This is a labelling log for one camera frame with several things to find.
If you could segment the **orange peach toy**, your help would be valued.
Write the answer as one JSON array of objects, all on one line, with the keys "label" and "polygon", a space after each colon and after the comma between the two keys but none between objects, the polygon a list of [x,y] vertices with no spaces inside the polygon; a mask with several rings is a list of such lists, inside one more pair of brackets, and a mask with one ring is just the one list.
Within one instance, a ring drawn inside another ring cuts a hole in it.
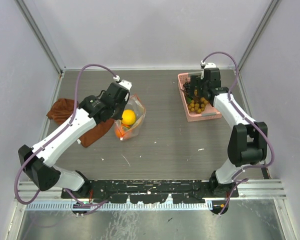
[{"label": "orange peach toy", "polygon": [[131,109],[126,109],[122,113],[122,124],[131,126],[133,125],[137,120],[136,114]]}]

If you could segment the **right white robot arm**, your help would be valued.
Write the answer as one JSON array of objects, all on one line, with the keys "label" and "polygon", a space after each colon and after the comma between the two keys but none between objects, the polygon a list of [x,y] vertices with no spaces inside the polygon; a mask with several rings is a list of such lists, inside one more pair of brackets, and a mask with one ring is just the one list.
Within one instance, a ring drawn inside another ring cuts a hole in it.
[{"label": "right white robot arm", "polygon": [[221,197],[234,186],[236,178],[247,167],[256,166],[266,158],[268,127],[251,118],[235,101],[230,90],[222,86],[220,69],[214,63],[204,64],[200,74],[190,76],[190,95],[208,101],[231,128],[227,160],[211,174],[208,184],[210,193]]}]

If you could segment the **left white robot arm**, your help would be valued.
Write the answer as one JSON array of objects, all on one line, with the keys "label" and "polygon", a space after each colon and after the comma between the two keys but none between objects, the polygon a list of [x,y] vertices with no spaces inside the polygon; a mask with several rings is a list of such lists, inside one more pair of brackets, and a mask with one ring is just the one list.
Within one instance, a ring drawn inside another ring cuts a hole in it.
[{"label": "left white robot arm", "polygon": [[40,191],[52,187],[71,190],[78,198],[89,195],[91,182],[79,171],[56,166],[59,157],[82,135],[107,120],[120,120],[130,97],[132,83],[112,82],[99,96],[83,99],[73,114],[55,131],[32,147],[18,150],[23,171]]}]

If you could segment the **clear orange-zip bag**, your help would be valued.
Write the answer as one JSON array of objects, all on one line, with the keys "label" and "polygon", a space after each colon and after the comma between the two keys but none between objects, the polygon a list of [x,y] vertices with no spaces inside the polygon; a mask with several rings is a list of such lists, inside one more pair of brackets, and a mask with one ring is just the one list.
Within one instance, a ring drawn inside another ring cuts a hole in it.
[{"label": "clear orange-zip bag", "polygon": [[128,100],[123,111],[122,120],[114,122],[114,133],[120,141],[126,141],[139,134],[146,116],[146,108],[138,95],[134,94]]}]

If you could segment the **orange persimmon toy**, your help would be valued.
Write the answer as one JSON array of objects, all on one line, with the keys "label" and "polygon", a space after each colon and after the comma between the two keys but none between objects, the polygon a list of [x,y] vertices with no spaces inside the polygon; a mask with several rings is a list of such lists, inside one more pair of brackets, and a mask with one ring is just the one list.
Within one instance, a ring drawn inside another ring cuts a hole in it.
[{"label": "orange persimmon toy", "polygon": [[114,133],[115,133],[116,137],[120,139],[120,138],[124,137],[124,135],[125,135],[126,132],[124,130],[121,131],[120,129],[116,128],[114,130]]}]

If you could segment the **yellow lemon toy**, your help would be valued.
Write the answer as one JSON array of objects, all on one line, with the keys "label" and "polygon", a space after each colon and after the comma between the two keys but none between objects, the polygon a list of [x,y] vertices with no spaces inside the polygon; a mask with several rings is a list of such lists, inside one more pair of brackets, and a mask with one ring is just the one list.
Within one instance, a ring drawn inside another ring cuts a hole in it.
[{"label": "yellow lemon toy", "polygon": [[131,126],[130,125],[122,125],[122,128],[124,129],[124,131],[128,131],[130,128],[131,128]]}]

